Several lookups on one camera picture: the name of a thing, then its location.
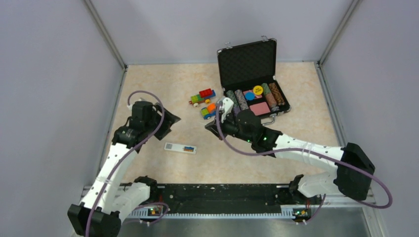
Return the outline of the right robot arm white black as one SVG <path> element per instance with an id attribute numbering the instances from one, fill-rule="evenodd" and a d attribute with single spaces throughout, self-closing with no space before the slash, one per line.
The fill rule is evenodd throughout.
<path id="1" fill-rule="evenodd" d="M 315 166 L 324 172 L 317 175 L 300 175 L 290 198 L 304 203 L 320 194 L 342 194 L 356 201 L 367 198 L 375 166 L 362 148 L 355 143 L 344 147 L 331 147 L 298 140 L 281 131 L 265 127 L 252 111 L 244 110 L 235 117 L 229 113 L 224 122 L 216 120 L 205 129 L 219 139 L 232 136 L 250 143 L 257 154 L 286 158 Z"/>

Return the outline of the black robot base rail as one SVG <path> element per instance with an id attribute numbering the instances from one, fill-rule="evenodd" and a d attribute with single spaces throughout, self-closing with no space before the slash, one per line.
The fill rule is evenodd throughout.
<path id="1" fill-rule="evenodd" d="M 322 201 L 283 184 L 159 184 L 129 218 L 308 220 Z"/>

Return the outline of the white remote control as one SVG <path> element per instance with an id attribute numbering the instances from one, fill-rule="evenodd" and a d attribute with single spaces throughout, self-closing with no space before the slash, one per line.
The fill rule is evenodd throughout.
<path id="1" fill-rule="evenodd" d="M 185 152 L 184 147 L 193 147 L 194 152 Z M 195 154 L 197 151 L 197 147 L 195 146 L 189 146 L 189 145 L 183 145 L 183 144 L 176 144 L 176 143 L 165 143 L 164 150 L 166 151 L 172 151 L 172 152 L 179 152 L 179 153 L 186 153 L 186 154 Z"/>

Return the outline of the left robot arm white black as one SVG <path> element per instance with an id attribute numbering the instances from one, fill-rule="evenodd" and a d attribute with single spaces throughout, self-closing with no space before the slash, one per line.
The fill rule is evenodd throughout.
<path id="1" fill-rule="evenodd" d="M 116 237 L 123 221 L 142 203 L 158 199 L 156 180 L 141 177 L 117 196 L 124 177 L 141 147 L 151 137 L 162 140 L 181 119 L 159 103 L 136 101 L 128 106 L 131 116 L 112 139 L 107 158 L 93 185 L 79 204 L 67 212 L 76 234 L 83 237 Z"/>

